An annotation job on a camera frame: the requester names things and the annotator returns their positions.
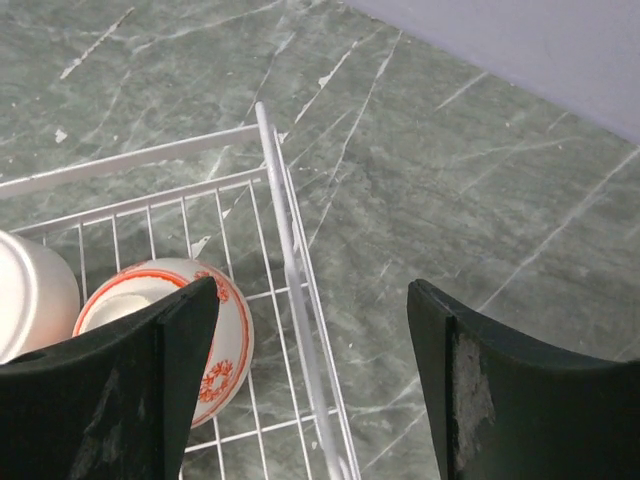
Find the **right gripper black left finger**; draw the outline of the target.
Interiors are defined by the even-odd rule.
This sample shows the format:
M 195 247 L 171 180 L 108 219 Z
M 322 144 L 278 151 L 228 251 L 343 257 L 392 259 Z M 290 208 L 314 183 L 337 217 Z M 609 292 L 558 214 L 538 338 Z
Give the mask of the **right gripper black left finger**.
M 1 368 L 5 479 L 175 479 L 219 312 L 215 281 Z

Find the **white wire dish rack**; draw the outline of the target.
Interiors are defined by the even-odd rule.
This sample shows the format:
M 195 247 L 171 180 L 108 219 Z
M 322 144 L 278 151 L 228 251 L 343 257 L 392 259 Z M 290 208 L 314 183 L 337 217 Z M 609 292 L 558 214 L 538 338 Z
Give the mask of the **white wire dish rack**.
M 253 122 L 1 184 L 12 232 L 67 259 L 84 296 L 159 257 L 226 273 L 253 318 L 251 369 L 188 440 L 183 479 L 356 479 L 359 464 L 302 215 L 263 104 Z

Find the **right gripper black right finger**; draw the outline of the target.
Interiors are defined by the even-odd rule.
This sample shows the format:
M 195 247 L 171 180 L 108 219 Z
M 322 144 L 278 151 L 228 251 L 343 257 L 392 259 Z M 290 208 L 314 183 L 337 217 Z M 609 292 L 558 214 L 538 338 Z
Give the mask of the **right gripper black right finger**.
M 550 345 L 427 281 L 407 316 L 444 479 L 635 479 L 639 364 Z

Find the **white bowl red pattern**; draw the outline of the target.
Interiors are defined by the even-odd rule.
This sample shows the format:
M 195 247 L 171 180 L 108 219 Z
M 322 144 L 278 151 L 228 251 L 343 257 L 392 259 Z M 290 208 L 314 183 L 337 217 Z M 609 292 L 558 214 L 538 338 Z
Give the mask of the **white bowl red pattern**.
M 81 335 L 208 276 L 215 279 L 219 313 L 192 428 L 216 416 L 234 398 L 248 375 L 254 352 L 254 326 L 247 301 L 221 270 L 189 258 L 158 258 L 131 265 L 91 295 L 73 330 L 75 336 Z

